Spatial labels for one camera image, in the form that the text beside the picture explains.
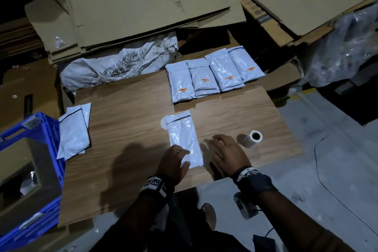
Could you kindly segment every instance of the white tape roll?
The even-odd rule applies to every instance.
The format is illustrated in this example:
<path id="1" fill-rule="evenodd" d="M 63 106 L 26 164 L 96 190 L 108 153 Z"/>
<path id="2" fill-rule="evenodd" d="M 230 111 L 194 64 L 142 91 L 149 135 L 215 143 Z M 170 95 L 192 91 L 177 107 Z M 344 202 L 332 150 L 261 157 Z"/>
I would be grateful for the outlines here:
<path id="1" fill-rule="evenodd" d="M 244 138 L 244 146 L 246 148 L 251 148 L 256 143 L 262 141 L 262 134 L 259 131 L 252 130 L 249 134 Z"/>

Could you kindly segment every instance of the blue plastic crate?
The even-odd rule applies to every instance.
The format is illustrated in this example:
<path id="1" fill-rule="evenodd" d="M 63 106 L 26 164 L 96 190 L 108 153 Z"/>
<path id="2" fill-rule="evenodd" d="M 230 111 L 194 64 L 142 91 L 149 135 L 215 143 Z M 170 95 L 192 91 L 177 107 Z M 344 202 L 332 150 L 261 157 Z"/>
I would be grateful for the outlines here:
<path id="1" fill-rule="evenodd" d="M 0 151 L 24 137 L 43 142 L 48 145 L 50 156 L 61 187 L 64 180 L 64 159 L 56 159 L 59 149 L 59 121 L 38 112 L 0 134 Z M 34 241 L 59 221 L 59 206 L 61 197 L 48 204 L 25 223 L 20 223 L 6 235 L 0 236 L 0 252 L 13 250 Z"/>

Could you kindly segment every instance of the concrete floor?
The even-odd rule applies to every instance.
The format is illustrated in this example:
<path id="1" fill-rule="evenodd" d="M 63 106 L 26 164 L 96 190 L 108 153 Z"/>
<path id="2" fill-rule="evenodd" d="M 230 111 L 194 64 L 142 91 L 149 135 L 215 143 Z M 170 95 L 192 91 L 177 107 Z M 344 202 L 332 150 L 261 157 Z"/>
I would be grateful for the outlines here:
<path id="1" fill-rule="evenodd" d="M 378 120 L 361 127 L 314 91 L 293 97 L 279 112 L 305 154 L 259 169 L 300 209 L 353 249 L 378 251 Z M 316 144 L 321 181 L 355 215 L 319 182 Z M 242 217 L 233 199 L 238 189 L 231 179 L 201 185 L 197 192 L 198 207 L 205 202 L 214 206 L 216 230 L 234 235 L 251 251 L 253 234 L 264 236 L 272 227 L 262 212 L 249 220 Z M 59 251 L 88 251 L 116 220 L 114 213 L 96 217 L 92 231 Z M 269 237 L 276 240 L 279 251 L 285 251 L 274 230 Z"/>

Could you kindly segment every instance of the person's left hand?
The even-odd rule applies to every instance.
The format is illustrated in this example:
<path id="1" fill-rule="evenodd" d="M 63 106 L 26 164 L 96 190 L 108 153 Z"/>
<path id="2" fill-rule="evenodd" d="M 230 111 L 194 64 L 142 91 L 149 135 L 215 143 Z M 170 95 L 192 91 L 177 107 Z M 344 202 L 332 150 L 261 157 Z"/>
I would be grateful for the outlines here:
<path id="1" fill-rule="evenodd" d="M 156 175 L 165 174 L 172 178 L 175 185 L 179 184 L 189 170 L 190 162 L 188 161 L 181 167 L 181 161 L 187 154 L 190 154 L 190 151 L 179 145 L 172 145 L 161 159 Z"/>

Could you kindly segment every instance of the wire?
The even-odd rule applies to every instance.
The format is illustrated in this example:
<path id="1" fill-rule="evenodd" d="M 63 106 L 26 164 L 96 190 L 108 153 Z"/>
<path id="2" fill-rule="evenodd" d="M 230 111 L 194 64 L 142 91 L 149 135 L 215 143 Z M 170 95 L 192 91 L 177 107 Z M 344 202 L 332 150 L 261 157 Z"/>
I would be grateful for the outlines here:
<path id="1" fill-rule="evenodd" d="M 267 234 L 265 234 L 265 237 L 267 237 L 267 235 L 274 229 L 274 227 L 272 227 L 268 232 Z"/>
<path id="2" fill-rule="evenodd" d="M 321 185 L 323 185 L 323 187 L 334 197 L 334 198 L 336 198 L 336 200 L 338 201 L 338 202 L 340 202 L 342 205 L 343 205 L 343 207 L 345 207 L 345 208 L 347 208 L 354 216 L 356 216 L 363 224 L 365 224 L 377 237 L 378 237 L 378 234 L 373 230 L 373 229 L 371 229 L 371 227 L 369 226 L 369 225 L 367 225 L 360 217 L 358 217 L 353 211 L 351 211 L 348 207 L 346 207 L 345 205 L 344 205 L 344 203 L 342 203 L 332 192 L 330 192 L 330 190 L 322 183 L 322 181 L 320 180 L 320 178 L 319 178 L 319 172 L 318 172 L 318 159 L 317 159 L 317 157 L 316 157 L 316 146 L 319 144 L 319 143 L 321 143 L 325 138 L 327 138 L 329 135 L 326 135 L 324 138 L 322 138 L 320 141 L 318 141 L 316 144 L 315 144 L 315 146 L 314 146 L 314 155 L 315 155 L 315 163 L 316 163 L 316 175 L 318 176 L 318 179 L 319 179 L 319 182 L 320 182 L 320 184 Z"/>

